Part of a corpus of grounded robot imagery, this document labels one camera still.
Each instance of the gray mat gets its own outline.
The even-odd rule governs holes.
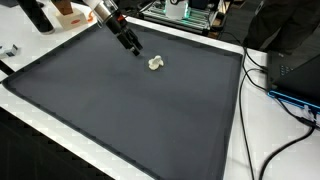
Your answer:
[[[156,179],[222,179],[241,55],[131,27],[139,57],[93,27],[4,86]]]

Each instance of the mat border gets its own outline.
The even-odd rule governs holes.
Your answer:
[[[224,55],[224,56],[238,56],[238,60],[239,60],[240,64],[239,64],[239,68],[238,68],[239,73],[237,73],[237,74],[239,74],[239,79],[237,80],[237,83],[238,84],[240,83],[241,65],[242,65],[242,61],[243,61],[243,55],[242,54],[235,53],[235,52],[228,51],[228,50],[224,50],[224,49],[217,48],[217,47],[214,47],[214,46],[210,46],[210,45],[207,45],[207,44],[204,44],[202,42],[195,41],[195,40],[190,40],[190,39],[187,39],[187,38],[177,37],[177,36],[175,36],[173,34],[169,34],[169,33],[166,33],[166,32],[160,32],[160,31],[157,31],[155,29],[144,27],[144,26],[138,25],[138,24],[129,23],[129,26],[131,26],[131,27],[133,26],[133,27],[135,27],[135,28],[137,28],[137,29],[139,29],[141,31],[144,31],[144,32],[153,32],[153,33],[158,34],[160,36],[163,36],[163,37],[165,36],[165,37],[167,37],[168,40],[180,40],[180,41],[182,41],[181,43],[191,45],[191,46],[193,46],[195,48],[203,48],[204,50],[215,49],[215,53],[216,54],[220,54],[220,55]],[[144,167],[142,164],[139,164],[138,162],[136,162],[134,159],[130,158],[129,156],[126,156],[125,154],[119,152],[118,150],[116,150],[115,148],[110,146],[109,144],[106,144],[106,143],[102,142],[101,140],[97,139],[95,136],[92,136],[89,133],[87,133],[84,130],[82,130],[81,128],[75,126],[71,122],[67,121],[65,118],[57,115],[54,112],[51,112],[47,108],[44,108],[40,104],[30,100],[28,97],[26,97],[26,96],[22,95],[21,93],[19,93],[18,91],[16,91],[15,88],[10,87],[10,83],[9,82],[11,80],[18,78],[23,73],[25,73],[25,72],[31,70],[32,68],[38,66],[39,64],[41,64],[40,62],[45,61],[47,59],[47,57],[54,56],[59,51],[61,51],[61,49],[63,49],[65,46],[69,46],[69,45],[72,45],[73,43],[76,43],[76,41],[80,40],[81,37],[85,37],[87,33],[94,33],[95,30],[98,30],[98,26],[97,25],[93,25],[93,26],[87,28],[86,30],[80,32],[76,36],[70,38],[69,40],[67,40],[66,42],[60,44],[59,46],[57,46],[53,50],[51,50],[51,51],[47,52],[46,54],[44,54],[43,56],[39,57],[37,60],[35,60],[32,63],[26,65],[25,67],[19,69],[15,73],[11,74],[7,78],[5,78],[1,82],[1,84],[3,84],[4,88],[7,89],[8,91],[10,91],[11,93],[13,93],[16,96],[18,96],[19,98],[27,101],[28,103],[30,103],[31,105],[37,107],[38,109],[40,109],[41,111],[45,112],[46,114],[56,118],[57,120],[61,121],[65,125],[68,125],[70,128],[78,131],[79,133],[81,133],[85,137],[87,137],[90,140],[96,142],[98,145],[101,145],[102,147],[106,148],[106,150],[108,150],[109,152],[113,153],[117,157],[123,159],[124,161],[126,161],[129,164],[131,164],[132,166],[136,167],[137,169],[139,169],[143,173],[148,174],[149,176],[151,176],[151,178],[159,179],[159,180],[165,179],[163,177],[160,177],[156,173],[154,173],[152,170]],[[239,86],[237,85],[236,87],[237,87],[237,89],[234,90],[235,92],[233,92],[234,94],[232,94],[233,96],[235,96],[235,97],[233,97],[235,100],[234,100],[234,102],[232,104],[232,114],[233,114],[232,116],[233,116],[233,118],[234,118],[234,114],[235,114],[236,102],[237,102],[238,90],[239,90]],[[226,143],[224,144],[224,148],[226,149],[226,154],[224,155],[224,158],[223,158],[225,160],[224,160],[223,166],[221,166],[221,169],[222,169],[220,171],[221,173],[219,172],[221,179],[223,179],[223,176],[224,176],[224,171],[225,171],[225,166],[226,166],[226,161],[227,161],[226,159],[227,159],[227,154],[228,154],[227,153],[228,152],[228,146],[229,146],[230,135],[231,135],[231,130],[232,130],[232,124],[233,124],[233,120],[231,121],[231,125],[229,124],[230,129],[228,129],[228,132],[227,132],[228,133],[227,134],[228,139],[227,139]]]

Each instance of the robotic arm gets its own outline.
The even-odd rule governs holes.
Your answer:
[[[112,0],[84,0],[98,19],[98,25],[104,24],[115,34],[122,45],[138,56],[142,45],[138,37],[127,26],[127,21]]]

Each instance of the wire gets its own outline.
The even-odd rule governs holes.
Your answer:
[[[246,71],[244,77],[242,78],[242,81],[241,81],[241,84],[240,84],[240,90],[239,90],[239,108],[240,108],[241,126],[242,126],[242,132],[243,132],[244,141],[245,141],[245,145],[246,145],[248,161],[249,161],[249,165],[250,165],[251,177],[252,177],[252,180],[254,180],[254,172],[253,172],[252,160],[251,160],[251,155],[250,155],[250,150],[249,150],[249,145],[248,145],[248,139],[247,139],[247,135],[246,135],[246,129],[245,129],[245,126],[244,126],[243,112],[242,112],[242,87],[243,87],[243,83],[244,83],[244,80],[246,79],[246,77],[250,77],[249,76],[249,72],[250,71],[260,71],[260,72],[264,72],[264,71],[261,70],[261,69],[249,69],[248,71]]]
[[[267,68],[267,67],[259,65],[257,62],[255,62],[255,61],[251,58],[251,56],[250,56],[249,53],[248,53],[247,47],[245,47],[245,46],[241,43],[241,41],[240,41],[238,38],[236,38],[235,35],[233,35],[233,34],[230,33],[230,32],[223,32],[223,34],[228,34],[228,35],[232,36],[232,37],[239,43],[239,45],[242,46],[242,48],[243,48],[244,51],[245,51],[245,54],[249,57],[250,61],[251,61],[253,64],[255,64],[256,66],[258,66],[259,68],[261,68],[261,69],[263,69],[263,70],[265,70],[265,71],[268,71],[268,68]]]
[[[282,108],[292,117],[294,117],[297,121],[299,121],[300,123],[309,126],[309,127],[314,127],[317,130],[320,130],[320,127],[317,125],[317,123],[315,121],[311,121],[308,120],[306,118],[303,117],[298,117],[296,115],[294,115],[292,112],[289,111],[289,109],[283,104],[283,102],[281,100],[279,100],[278,98],[276,98],[276,100],[281,104]]]
[[[293,144],[295,144],[295,143],[297,143],[297,142],[300,142],[300,141],[308,138],[309,136],[311,136],[312,133],[314,132],[314,129],[315,129],[314,127],[311,127],[311,128],[309,129],[309,131],[308,131],[305,135],[303,135],[302,137],[300,137],[300,138],[298,138],[298,139],[295,139],[295,140],[293,140],[293,141],[291,141],[291,142],[283,145],[282,147],[280,147],[279,149],[277,149],[276,151],[274,151],[273,153],[271,153],[270,156],[265,160],[265,162],[264,162],[263,165],[262,165],[262,169],[261,169],[261,172],[260,172],[260,175],[259,175],[259,180],[262,180],[262,179],[263,179],[264,172],[265,172],[265,170],[266,170],[269,162],[270,162],[277,154],[279,154],[279,153],[280,153],[281,151],[283,151],[284,149],[290,147],[291,145],[293,145]]]
[[[298,117],[296,115],[294,115],[292,112],[289,111],[289,109],[283,104],[283,102],[281,100],[279,100],[278,98],[276,98],[276,100],[281,104],[281,106],[283,107],[283,109],[289,114],[291,115],[292,117],[294,117],[296,120],[298,120],[300,123],[304,124],[304,125],[307,125],[310,127],[309,131],[302,137],[298,138],[298,139],[295,139],[293,141],[290,141],[289,143],[281,146],[280,148],[278,148],[276,151],[272,152],[269,157],[264,161],[263,165],[262,165],[262,168],[261,168],[261,172],[260,172],[260,175],[259,175],[259,180],[262,180],[263,179],[263,175],[264,175],[264,172],[269,164],[269,162],[272,160],[272,158],[274,158],[277,154],[279,154],[281,151],[283,151],[284,149],[290,147],[291,145],[299,142],[299,141],[302,141],[306,138],[308,138],[309,136],[312,135],[312,133],[314,132],[315,129],[318,129],[319,130],[319,127],[317,126],[316,122],[315,121],[310,121],[308,119],[305,119],[303,117]]]

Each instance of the white table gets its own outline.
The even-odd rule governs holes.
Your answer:
[[[0,6],[0,42],[14,43],[21,48],[21,51],[17,56],[3,60],[3,62],[13,70],[18,70],[26,66],[61,43],[82,32],[88,26],[94,25],[94,23],[91,23],[88,26],[82,26],[77,29],[64,32],[54,17],[52,17],[52,13],[55,11],[54,7],[50,5],[50,3],[45,2],[45,4],[47,5],[45,13],[53,23],[54,27],[56,27],[56,32],[50,36],[40,35],[19,7],[9,9]],[[81,9],[86,15],[90,12],[89,8],[81,5],[74,4],[74,7]],[[127,18],[127,20],[131,23],[143,25],[151,29],[157,29],[179,37],[192,39],[207,45],[243,54],[243,49],[240,46],[163,27],[161,25],[156,25],[134,18]],[[249,54],[259,64],[266,63],[266,54],[252,50],[249,50]],[[249,62],[249,60],[246,60],[246,67],[249,69],[254,67],[254,65]],[[251,76],[255,82],[260,85],[264,85],[264,75],[252,72]],[[0,80],[5,77],[6,75],[0,72]],[[69,128],[57,119],[47,115],[26,101],[13,95],[2,86],[0,86],[0,99],[0,106],[3,109],[12,113],[25,123],[64,146],[114,179],[152,179],[145,173],[113,155],[77,131]],[[293,112],[301,114],[300,109],[289,105],[288,107]],[[249,148],[251,150],[253,166],[257,177],[264,159],[272,151],[288,141],[302,136],[307,132],[308,128],[286,114],[274,100],[253,87],[248,83],[248,81],[244,83],[243,109]],[[320,176],[320,156],[318,155],[320,152],[319,136],[320,133],[316,131],[312,137],[288,148],[278,155],[269,164],[264,179],[318,179],[318,176]],[[224,179],[251,179],[240,124],[238,105],[234,116],[229,142]]]

